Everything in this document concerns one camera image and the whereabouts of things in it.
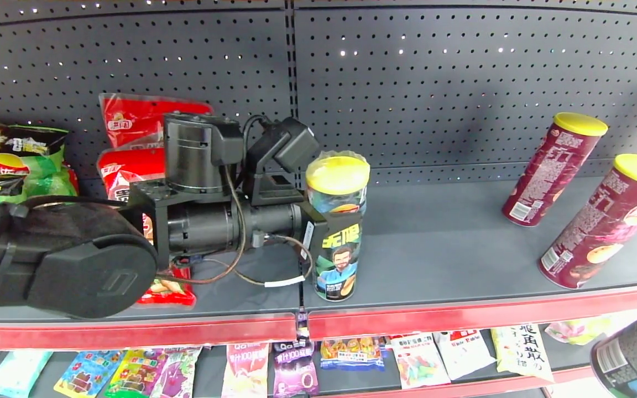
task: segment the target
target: lower shelf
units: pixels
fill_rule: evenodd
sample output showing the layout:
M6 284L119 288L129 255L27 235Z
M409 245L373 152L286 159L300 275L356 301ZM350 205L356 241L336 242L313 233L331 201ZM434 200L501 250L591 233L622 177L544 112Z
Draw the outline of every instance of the lower shelf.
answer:
M495 357L495 348L488 330L483 331L491 355ZM545 350L557 383L592 376L589 367L589 353L594 343L584 346L559 343L553 338L543 336ZM7 355L0 352L0 362ZM64 372L75 353L55 353L51 356L38 382L31 391L31 398L63 398L53 390L60 375ZM495 364L480 369L452 385L424 387L415 390L400 390L399 372L394 356L390 353L385 359L384 372L346 372L341 370L321 370L318 352L314 355L321 395L344 398L385 398L405 396L408 398L458 398L463 396L491 395L504 391L528 390L544 387L550 383L538 378L518 376L513 373L498 373ZM216 398L222 392L223 372L225 369L225 347L217 346L201 353L195 376L194 398ZM272 395L274 371L270 365L268 371L268 396Z

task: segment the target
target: barcode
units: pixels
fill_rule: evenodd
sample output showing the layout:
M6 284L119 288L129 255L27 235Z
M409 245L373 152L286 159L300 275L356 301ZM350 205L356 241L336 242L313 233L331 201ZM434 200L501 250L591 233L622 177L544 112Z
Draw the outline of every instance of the barcode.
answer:
M542 256L542 265L546 270L552 270L554 265L559 261L559 255L557 255L554 251L554 247L549 248L549 250Z
M531 207L524 206L524 204L516 202L515 206L510 211L510 216L520 221L524 221L526 218L528 218L528 214L530 214L531 209Z
M604 373L609 373L628 364L624 353L621 352L621 346L617 338L610 343L602 345L596 351L596 359L599 361L601 370Z

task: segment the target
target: gray shelf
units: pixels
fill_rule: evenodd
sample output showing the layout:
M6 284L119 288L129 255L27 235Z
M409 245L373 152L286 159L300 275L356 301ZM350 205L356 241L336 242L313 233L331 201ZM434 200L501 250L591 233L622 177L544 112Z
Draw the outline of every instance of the gray shelf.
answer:
M234 254L219 259L230 262ZM298 276L298 258L286 244L276 244L247 252L237 266L240 272L258 280L288 279ZM215 263L195 267L194 277L213 277L224 268ZM197 303L191 310L175 307L130 308L99 322L171 320L223 315L254 315L294 312L299 305L296 285L266 289L251 285L230 274L210 285L195 286ZM0 322L75 322L30 307L0 307Z
M580 368L589 364L589 352L591 352L591 348L596 341L582 346L568 345L559 343L553 338L547 336L544 332L542 333L545 351L553 371ZM482 330L481 334L483 335L483 340L485 340L488 345L490 354L493 358L495 358L495 347L493 346L493 340L490 338L490 332L486 329ZM392 351L389 352L389 357L385 358L384 372L376 370L368 372L322 370L318 355L314 356L314 363L316 363L319 381L318 384L321 386L322 395L400 390L400 375L397 370L397 362L395 361ZM493 365L477 370L470 375L466 375L453 381L453 383L474 383L485 380L511 378L515 376L518 375L509 372L498 373L495 363L493 363Z
M600 178L574 179L538 227L500 213L515 181L370 187L356 293L306 309L346 310L560 295L536 261ZM637 285L637 235L580 291Z

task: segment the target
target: yellow snack package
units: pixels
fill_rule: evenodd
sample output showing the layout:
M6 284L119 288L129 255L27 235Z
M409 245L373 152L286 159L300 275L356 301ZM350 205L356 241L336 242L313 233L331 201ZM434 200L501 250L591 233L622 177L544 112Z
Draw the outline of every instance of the yellow snack package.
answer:
M513 372L554 383L552 368L535 324L491 328L498 372Z

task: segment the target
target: purple snack package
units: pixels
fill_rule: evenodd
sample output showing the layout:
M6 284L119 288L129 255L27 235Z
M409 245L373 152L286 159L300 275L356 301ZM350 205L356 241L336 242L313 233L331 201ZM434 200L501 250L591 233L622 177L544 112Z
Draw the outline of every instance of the purple snack package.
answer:
M300 393L317 395L319 379L311 356L314 344L308 340L274 343L275 398L290 398Z

